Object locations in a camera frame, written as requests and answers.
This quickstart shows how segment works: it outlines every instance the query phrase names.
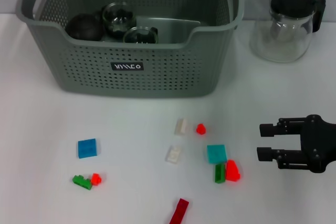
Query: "basket label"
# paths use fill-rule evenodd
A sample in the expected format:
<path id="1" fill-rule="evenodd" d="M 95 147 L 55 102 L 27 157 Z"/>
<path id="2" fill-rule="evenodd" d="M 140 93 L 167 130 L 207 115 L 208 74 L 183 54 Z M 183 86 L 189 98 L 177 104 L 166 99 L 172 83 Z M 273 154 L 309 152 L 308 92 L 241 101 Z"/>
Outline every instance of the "basket label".
<path id="1" fill-rule="evenodd" d="M 114 71 L 143 71 L 142 62 L 111 62 Z"/>

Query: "gray plastic basket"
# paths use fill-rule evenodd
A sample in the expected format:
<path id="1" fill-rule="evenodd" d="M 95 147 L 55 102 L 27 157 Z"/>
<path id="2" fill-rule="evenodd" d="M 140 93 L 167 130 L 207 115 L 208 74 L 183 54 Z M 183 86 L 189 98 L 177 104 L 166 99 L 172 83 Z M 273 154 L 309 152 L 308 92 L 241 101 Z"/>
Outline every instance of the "gray plastic basket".
<path id="1" fill-rule="evenodd" d="M 170 20 L 167 44 L 82 41 L 64 28 L 79 13 L 125 1 L 139 20 Z M 136 98 L 199 97 L 217 85 L 244 0 L 18 0 L 25 22 L 59 85 L 72 92 Z"/>

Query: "black pot handle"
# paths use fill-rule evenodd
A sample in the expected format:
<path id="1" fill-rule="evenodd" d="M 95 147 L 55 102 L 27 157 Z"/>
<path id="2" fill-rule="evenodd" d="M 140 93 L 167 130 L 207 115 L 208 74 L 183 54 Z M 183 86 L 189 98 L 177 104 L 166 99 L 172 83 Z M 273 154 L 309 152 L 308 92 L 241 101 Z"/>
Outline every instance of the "black pot handle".
<path id="1" fill-rule="evenodd" d="M 326 0 L 316 0 L 316 12 L 313 16 L 313 33 L 320 29 L 324 9 L 326 8 Z"/>

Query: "black ball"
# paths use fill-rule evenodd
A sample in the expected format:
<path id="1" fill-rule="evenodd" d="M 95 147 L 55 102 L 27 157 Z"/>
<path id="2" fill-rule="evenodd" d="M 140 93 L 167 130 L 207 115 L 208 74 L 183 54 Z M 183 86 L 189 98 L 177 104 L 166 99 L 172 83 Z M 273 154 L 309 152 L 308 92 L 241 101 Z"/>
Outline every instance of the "black ball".
<path id="1" fill-rule="evenodd" d="M 91 14 L 79 14 L 67 24 L 67 34 L 74 39 L 100 41 L 104 28 Z"/>

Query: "blue lego brick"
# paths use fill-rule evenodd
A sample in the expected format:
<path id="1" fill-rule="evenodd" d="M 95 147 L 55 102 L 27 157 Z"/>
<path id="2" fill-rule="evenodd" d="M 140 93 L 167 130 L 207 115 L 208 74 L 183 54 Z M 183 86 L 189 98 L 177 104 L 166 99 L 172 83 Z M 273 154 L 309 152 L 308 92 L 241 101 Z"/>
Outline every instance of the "blue lego brick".
<path id="1" fill-rule="evenodd" d="M 94 157 L 97 155 L 96 139 L 78 141 L 78 157 Z"/>
<path id="2" fill-rule="evenodd" d="M 207 151 L 210 164 L 220 164 L 227 162 L 224 144 L 208 145 Z"/>

